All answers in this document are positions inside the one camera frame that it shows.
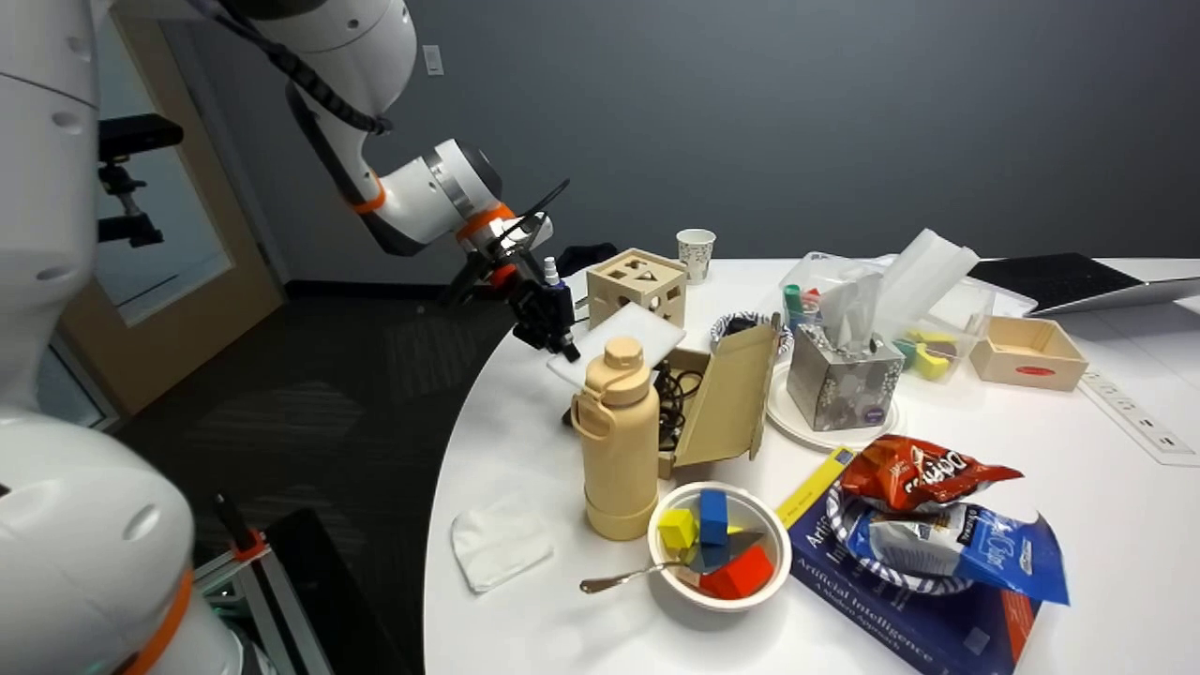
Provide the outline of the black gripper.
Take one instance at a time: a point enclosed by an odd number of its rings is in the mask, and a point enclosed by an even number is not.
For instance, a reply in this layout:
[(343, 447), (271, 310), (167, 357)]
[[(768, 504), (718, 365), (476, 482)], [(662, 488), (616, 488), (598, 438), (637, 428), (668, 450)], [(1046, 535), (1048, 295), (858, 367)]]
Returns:
[(576, 360), (568, 288), (551, 254), (540, 264), (515, 260), (501, 288), (515, 310), (515, 335), (532, 345)]

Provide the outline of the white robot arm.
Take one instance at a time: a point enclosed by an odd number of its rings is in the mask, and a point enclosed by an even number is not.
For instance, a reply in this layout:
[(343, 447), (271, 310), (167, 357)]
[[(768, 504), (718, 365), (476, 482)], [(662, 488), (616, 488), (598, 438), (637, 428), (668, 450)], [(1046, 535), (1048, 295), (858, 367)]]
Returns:
[[(93, 35), (115, 0), (0, 0), (0, 675), (258, 675), (267, 657), (196, 589), (196, 519), (123, 443), (37, 408), (51, 329), (93, 253), (156, 240), (141, 210), (101, 217), (97, 170), (173, 147), (161, 117), (101, 119)], [(463, 280), (546, 280), (542, 205), (498, 199), (457, 143), (393, 174), (362, 162), (416, 69), (403, 0), (191, 0), (285, 79), (338, 190), (393, 254), (463, 245)]]

